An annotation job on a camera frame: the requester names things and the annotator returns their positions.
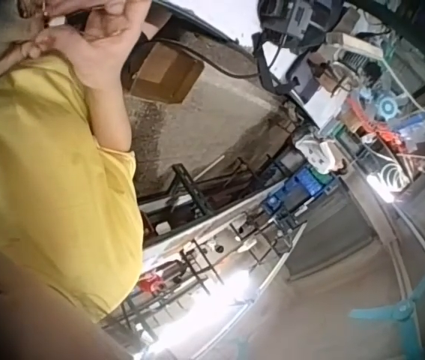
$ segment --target electrical equipment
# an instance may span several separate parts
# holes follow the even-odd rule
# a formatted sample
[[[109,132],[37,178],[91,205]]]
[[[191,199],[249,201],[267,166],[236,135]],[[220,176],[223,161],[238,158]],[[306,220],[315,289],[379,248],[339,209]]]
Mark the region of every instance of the electrical equipment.
[[[305,104],[319,89],[307,64],[307,54],[318,48],[325,35],[338,22],[343,0],[259,0],[258,15],[262,32],[253,35],[254,56],[257,60],[262,87],[276,95],[294,90]],[[268,64],[262,46],[277,45],[274,59]],[[298,57],[279,81],[271,75],[281,49],[289,49]]]
[[[260,0],[259,20],[268,41],[300,54],[320,45],[339,21],[342,0]]]

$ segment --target hand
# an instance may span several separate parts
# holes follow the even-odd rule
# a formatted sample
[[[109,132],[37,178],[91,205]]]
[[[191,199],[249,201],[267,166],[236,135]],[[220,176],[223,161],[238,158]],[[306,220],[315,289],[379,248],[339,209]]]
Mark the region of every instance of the hand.
[[[122,15],[93,10],[84,36],[68,25],[47,28],[36,38],[42,52],[58,50],[91,89],[120,83],[121,69],[139,39],[151,0],[127,0]]]
[[[125,3],[126,0],[46,0],[46,12],[58,17],[103,5],[108,14],[120,15],[124,13]]]

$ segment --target finger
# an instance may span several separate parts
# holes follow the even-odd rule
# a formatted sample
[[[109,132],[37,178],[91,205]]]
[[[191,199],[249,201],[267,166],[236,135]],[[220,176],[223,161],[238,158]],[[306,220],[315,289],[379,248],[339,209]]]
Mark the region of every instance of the finger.
[[[151,0],[127,0],[124,8],[124,15],[130,26],[140,29],[145,21],[145,17],[151,7]]]
[[[58,50],[72,62],[89,49],[88,42],[69,25],[44,29],[35,39],[35,43],[44,50]]]
[[[103,5],[109,14],[122,14],[126,0],[46,0],[46,11],[51,17],[68,15]]]
[[[107,13],[112,15],[121,15],[124,13],[126,0],[109,0],[104,5]]]
[[[128,28],[120,35],[125,44],[134,45],[137,42],[150,7],[151,0],[127,0],[124,15]]]
[[[14,45],[9,52],[6,53],[4,57],[0,59],[0,76],[8,71],[11,67],[13,67],[18,62],[25,59],[27,56],[25,53],[27,52],[27,47],[30,47],[32,42],[24,43],[22,45]]]

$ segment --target blue fan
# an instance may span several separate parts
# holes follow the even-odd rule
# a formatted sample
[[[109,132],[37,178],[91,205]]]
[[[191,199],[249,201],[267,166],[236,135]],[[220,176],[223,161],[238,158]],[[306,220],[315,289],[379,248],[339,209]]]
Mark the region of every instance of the blue fan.
[[[425,293],[425,276],[414,289],[409,298],[395,305],[373,307],[370,309],[354,309],[349,316],[360,320],[394,321],[399,326],[400,341],[406,360],[424,360],[424,352],[415,327],[415,305]]]

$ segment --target person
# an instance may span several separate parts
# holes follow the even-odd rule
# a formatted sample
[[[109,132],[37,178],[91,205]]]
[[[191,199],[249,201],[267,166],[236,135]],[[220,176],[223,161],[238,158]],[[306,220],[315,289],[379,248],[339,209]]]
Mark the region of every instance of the person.
[[[51,16],[100,3],[109,6],[90,13],[83,34],[45,28],[31,39],[34,58],[6,61],[0,76],[0,254],[93,322],[142,268],[121,69],[151,28],[151,1],[46,1]]]
[[[347,173],[346,160],[333,140],[320,141],[311,133],[305,133],[298,136],[294,146],[318,173],[335,175]]]

